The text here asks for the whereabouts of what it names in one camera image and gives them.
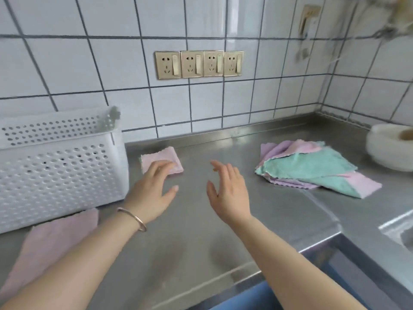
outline person's right arm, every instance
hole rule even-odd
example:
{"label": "person's right arm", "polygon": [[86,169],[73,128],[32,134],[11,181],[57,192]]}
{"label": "person's right arm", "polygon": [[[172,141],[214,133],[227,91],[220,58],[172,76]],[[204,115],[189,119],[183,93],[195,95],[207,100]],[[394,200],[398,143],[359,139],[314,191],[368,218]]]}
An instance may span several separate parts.
{"label": "person's right arm", "polygon": [[352,295],[251,215],[244,178],[236,167],[218,161],[211,164],[220,177],[219,192],[210,181],[206,187],[212,208],[244,243],[285,310],[365,310]]}

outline tile wall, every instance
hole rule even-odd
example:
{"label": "tile wall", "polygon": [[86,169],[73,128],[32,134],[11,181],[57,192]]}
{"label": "tile wall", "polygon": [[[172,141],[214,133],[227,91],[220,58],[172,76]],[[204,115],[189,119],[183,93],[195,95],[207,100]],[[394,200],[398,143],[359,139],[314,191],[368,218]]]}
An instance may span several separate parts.
{"label": "tile wall", "polygon": [[[301,41],[305,4],[323,10],[316,38]],[[116,105],[130,142],[313,112],[320,104],[323,111],[353,118],[386,114],[388,119],[390,105],[381,101],[386,93],[400,109],[393,118],[405,121],[408,103],[399,102],[401,95],[413,96],[405,93],[412,42],[373,39],[372,25],[382,24],[382,16],[374,12],[367,22],[354,24],[359,5],[358,0],[0,0],[0,118]],[[346,40],[349,36],[360,39]],[[303,48],[310,57],[300,58]],[[243,74],[160,81],[153,52],[166,50],[241,50]],[[382,106],[367,106],[377,96]]]}
{"label": "tile wall", "polygon": [[358,2],[339,59],[328,71],[322,112],[362,125],[413,125],[413,37],[372,37],[389,15]]}

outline teal cloth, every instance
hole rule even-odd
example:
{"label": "teal cloth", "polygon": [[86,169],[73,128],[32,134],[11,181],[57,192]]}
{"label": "teal cloth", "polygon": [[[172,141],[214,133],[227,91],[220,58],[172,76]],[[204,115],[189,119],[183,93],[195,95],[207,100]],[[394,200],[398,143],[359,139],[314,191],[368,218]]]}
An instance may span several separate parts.
{"label": "teal cloth", "polygon": [[255,173],[268,173],[274,178],[298,179],[360,198],[345,177],[336,176],[355,170],[357,166],[348,162],[340,153],[330,147],[323,147],[317,152],[295,153],[288,157],[269,159],[257,168]]}

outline bracelet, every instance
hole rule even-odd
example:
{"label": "bracelet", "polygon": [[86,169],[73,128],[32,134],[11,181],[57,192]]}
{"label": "bracelet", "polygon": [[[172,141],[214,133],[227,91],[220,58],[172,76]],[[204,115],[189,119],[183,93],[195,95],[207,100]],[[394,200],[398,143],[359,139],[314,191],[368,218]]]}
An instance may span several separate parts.
{"label": "bracelet", "polygon": [[119,207],[117,209],[117,211],[129,214],[131,217],[133,217],[135,220],[137,220],[139,225],[140,225],[140,229],[138,229],[138,231],[146,232],[148,230],[146,225],[142,222],[142,220],[140,218],[138,218],[136,215],[133,215],[132,212],[130,212],[129,210]]}

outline countertop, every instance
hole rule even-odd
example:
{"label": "countertop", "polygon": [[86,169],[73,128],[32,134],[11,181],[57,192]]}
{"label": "countertop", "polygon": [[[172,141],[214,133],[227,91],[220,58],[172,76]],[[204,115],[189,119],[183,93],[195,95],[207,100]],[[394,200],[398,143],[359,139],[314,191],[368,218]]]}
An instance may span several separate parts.
{"label": "countertop", "polygon": [[[186,309],[259,272],[234,233],[216,216],[205,193],[218,183],[211,159],[240,169],[249,188],[251,212],[298,251],[339,233],[413,293],[413,255],[378,227],[413,209],[411,173],[375,164],[365,152],[367,131],[309,115],[127,146],[131,182],[142,175],[139,156],[174,146],[184,167],[165,190],[179,185],[167,211],[127,243],[88,309]],[[318,188],[304,191],[268,183],[254,174],[260,144],[283,140],[325,141],[383,188],[363,200]],[[118,203],[101,207],[101,219]],[[0,235],[0,284],[28,228]]]}

